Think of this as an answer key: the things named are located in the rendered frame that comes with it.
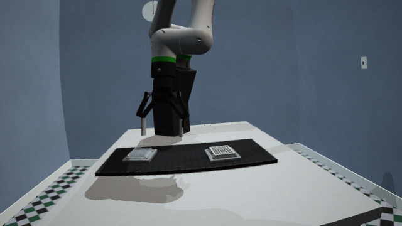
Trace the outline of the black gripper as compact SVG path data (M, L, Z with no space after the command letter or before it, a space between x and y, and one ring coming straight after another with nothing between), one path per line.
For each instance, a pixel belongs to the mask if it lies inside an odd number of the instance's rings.
M153 97L153 100L147 106L147 108L144 110L144 108L148 102L148 99L151 96ZM179 108L172 101L171 98L173 96L177 97L178 102L179 102L184 114L182 114L182 112L179 110ZM144 93L144 98L136 113L136 115L141 118L141 135L142 136L146 135L146 118L145 117L148 115L150 110L156 104L167 104L167 103L169 103L171 105L173 110L180 117L180 137L183 137L183 128L185 126L185 118L189 117L190 114L188 113L188 110L183 102L181 92L179 92L179 91L173 92L173 80L171 78L154 78L153 79L153 91ZM144 112L143 112L143 110L144 110Z

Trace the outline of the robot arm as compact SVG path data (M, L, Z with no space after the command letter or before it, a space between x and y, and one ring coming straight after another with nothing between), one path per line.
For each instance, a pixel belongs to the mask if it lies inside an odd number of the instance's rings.
M212 13L215 0L192 0L188 28L171 24L176 2L158 0L149 28L151 78L173 79L175 69L190 70L192 55L207 53L213 44Z

